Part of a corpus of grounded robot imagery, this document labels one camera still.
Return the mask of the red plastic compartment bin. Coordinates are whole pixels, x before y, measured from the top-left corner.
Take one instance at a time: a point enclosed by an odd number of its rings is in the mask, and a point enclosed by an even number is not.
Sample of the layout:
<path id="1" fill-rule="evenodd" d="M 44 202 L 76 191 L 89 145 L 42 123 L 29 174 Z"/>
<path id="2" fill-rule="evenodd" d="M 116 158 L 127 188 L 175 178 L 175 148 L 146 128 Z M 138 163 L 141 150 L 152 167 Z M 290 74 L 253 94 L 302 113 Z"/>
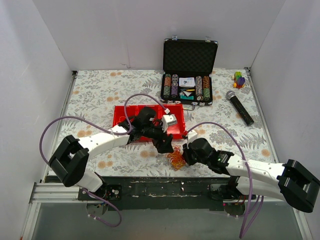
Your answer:
<path id="1" fill-rule="evenodd" d="M 174 141 L 182 140 L 183 139 L 182 136 L 187 132 L 186 123 L 184 119 L 183 106 L 181 104 L 165 104 L 164 106 L 170 110 L 170 113 L 174 115 L 177 120 L 177 124 L 168 127 L 167 133 L 173 135 Z M 161 120 L 163 115 L 165 114 L 165 111 L 163 110 L 163 108 L 158 104 L 129 105 L 126 107 L 128 117 L 137 116 L 140 110 L 142 110 L 144 107 L 150 107 L 156 112 L 155 119 Z M 125 119 L 126 118 L 125 118 L 124 106 L 116 105 L 114 107 L 112 126 L 114 127 L 115 125 L 118 125 L 119 123 L 123 122 Z"/>

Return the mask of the orange rubber band tangle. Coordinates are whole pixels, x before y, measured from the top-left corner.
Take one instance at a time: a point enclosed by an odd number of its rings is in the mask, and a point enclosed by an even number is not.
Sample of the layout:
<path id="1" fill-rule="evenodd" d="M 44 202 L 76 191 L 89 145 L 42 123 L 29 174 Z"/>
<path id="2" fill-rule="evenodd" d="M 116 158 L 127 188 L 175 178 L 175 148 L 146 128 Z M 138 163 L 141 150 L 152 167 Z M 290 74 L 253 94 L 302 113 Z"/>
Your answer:
<path id="1" fill-rule="evenodd" d="M 173 152 L 167 153 L 165 157 L 168 159 L 168 162 L 171 164 L 175 171 L 180 170 L 186 166 L 186 161 L 182 155 L 182 146 L 176 145 L 173 147 Z"/>

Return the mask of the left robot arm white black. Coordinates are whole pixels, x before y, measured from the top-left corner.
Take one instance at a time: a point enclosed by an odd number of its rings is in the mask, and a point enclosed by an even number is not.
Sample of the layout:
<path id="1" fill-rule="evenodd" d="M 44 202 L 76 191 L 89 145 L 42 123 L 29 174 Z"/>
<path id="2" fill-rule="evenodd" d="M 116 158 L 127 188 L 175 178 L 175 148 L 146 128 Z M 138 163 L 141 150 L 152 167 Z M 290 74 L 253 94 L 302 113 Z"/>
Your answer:
<path id="1" fill-rule="evenodd" d="M 65 187 L 85 188 L 95 200 L 106 196 L 106 183 L 96 172 L 87 168 L 90 159 L 116 147 L 126 146 L 145 137 L 160 154 L 172 153 L 173 135 L 167 132 L 177 123 L 169 109 L 164 110 L 161 119 L 156 119 L 156 111 L 143 107 L 137 115 L 126 119 L 107 131 L 75 138 L 66 136 L 49 160 L 49 166 Z"/>

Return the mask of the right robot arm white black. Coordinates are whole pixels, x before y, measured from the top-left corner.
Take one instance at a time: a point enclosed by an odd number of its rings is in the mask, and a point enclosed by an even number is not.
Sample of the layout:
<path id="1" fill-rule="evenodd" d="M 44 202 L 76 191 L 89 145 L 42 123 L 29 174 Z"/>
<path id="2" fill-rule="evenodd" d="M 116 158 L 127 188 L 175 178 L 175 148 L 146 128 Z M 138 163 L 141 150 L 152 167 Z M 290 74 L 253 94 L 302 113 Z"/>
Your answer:
<path id="1" fill-rule="evenodd" d="M 215 150 L 205 138 L 185 143 L 182 149 L 188 165 L 200 163 L 216 174 L 234 177 L 235 181 L 226 186 L 227 195 L 232 199 L 253 194 L 285 201 L 305 213 L 314 210 L 320 181 L 296 160 L 289 159 L 287 163 L 244 161 L 232 152 Z"/>

